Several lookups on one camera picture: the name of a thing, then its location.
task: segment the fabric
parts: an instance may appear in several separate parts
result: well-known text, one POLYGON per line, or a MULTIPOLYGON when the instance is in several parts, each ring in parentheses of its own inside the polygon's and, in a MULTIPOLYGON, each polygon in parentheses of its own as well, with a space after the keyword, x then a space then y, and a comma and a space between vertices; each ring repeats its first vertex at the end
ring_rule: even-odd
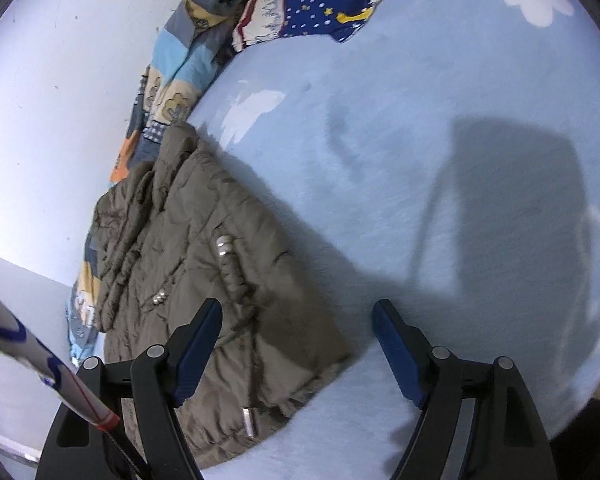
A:
POLYGON ((381 0, 250 0, 234 30, 234 48, 291 36, 350 38, 381 0))
MULTIPOLYGON (((125 139, 111 173, 120 182, 142 160, 155 160, 165 128, 184 121, 216 78, 223 49, 244 0, 181 0, 155 43, 151 65, 141 77, 125 139)), ((78 367, 93 355, 93 313, 100 288, 91 235, 66 305, 71 361, 78 367)))
POLYGON ((247 48, 198 103, 360 357, 206 480, 391 476, 419 412, 373 338, 379 298, 464 359, 511 357, 549 436, 593 394, 600 32, 555 1, 383 0, 351 41, 247 48))
MULTIPOLYGON (((137 164, 100 199, 91 232, 102 280, 95 325, 107 334, 107 363, 166 343, 205 298, 222 304, 205 373, 177 410, 201 468, 282 428, 349 355, 273 216, 191 126, 169 128, 155 163, 137 164), (254 438, 241 407, 256 412, 254 438)), ((123 416, 139 445, 129 405, 123 416)))

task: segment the blue bed sheet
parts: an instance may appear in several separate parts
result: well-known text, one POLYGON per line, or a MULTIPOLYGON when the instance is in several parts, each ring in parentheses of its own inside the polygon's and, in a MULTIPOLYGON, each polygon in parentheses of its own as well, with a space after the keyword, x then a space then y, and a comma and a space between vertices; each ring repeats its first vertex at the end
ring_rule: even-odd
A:
POLYGON ((461 358, 509 355, 549 435, 589 399, 600 32, 577 0, 384 0, 347 43, 247 48, 190 122, 277 215, 358 357, 206 478, 390 476, 418 412, 372 336, 379 298, 461 358))

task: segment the blue stripe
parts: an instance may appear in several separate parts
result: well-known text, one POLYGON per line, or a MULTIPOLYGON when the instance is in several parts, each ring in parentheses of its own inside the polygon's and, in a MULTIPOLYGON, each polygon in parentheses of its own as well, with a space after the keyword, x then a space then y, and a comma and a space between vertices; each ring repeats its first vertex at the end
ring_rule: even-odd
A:
POLYGON ((47 377, 42 378, 42 382, 47 386, 51 386, 55 391, 58 391, 62 385, 62 375, 60 374, 60 366, 62 361, 55 355, 46 360, 46 365, 54 376, 53 382, 47 377))
POLYGON ((24 328, 24 325, 16 317, 13 319, 18 324, 18 329, 10 330, 9 328, 0 326, 0 339, 22 343, 27 338, 27 329, 24 328))
POLYGON ((198 92, 204 92, 218 74, 218 64, 214 61, 216 52, 202 43, 195 43, 175 79, 190 84, 198 92))
POLYGON ((155 41, 151 64, 162 74, 162 84, 171 81, 187 58, 189 49, 170 32, 161 30, 155 41))

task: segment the pillow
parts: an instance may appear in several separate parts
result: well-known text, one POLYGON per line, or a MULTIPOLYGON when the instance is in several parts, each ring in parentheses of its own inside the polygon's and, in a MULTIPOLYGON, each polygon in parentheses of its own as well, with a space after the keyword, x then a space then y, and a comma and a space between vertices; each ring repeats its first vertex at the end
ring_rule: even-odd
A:
POLYGON ((234 48, 309 34, 349 39, 380 0, 249 0, 234 29, 234 48))

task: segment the blue finger pad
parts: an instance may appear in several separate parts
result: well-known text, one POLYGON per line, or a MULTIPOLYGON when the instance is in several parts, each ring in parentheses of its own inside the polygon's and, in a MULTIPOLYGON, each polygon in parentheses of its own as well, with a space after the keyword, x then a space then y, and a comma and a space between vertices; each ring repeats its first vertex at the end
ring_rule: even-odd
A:
POLYGON ((426 393, 420 387, 418 366, 380 301, 374 305, 371 320, 374 333, 402 394, 413 401, 418 408, 422 408, 426 393))
POLYGON ((178 385, 173 391, 172 399, 176 408, 183 405, 198 387, 206 362, 214 349, 222 326, 222 306, 214 300, 204 313, 204 319, 195 336, 191 339, 177 367, 178 385))

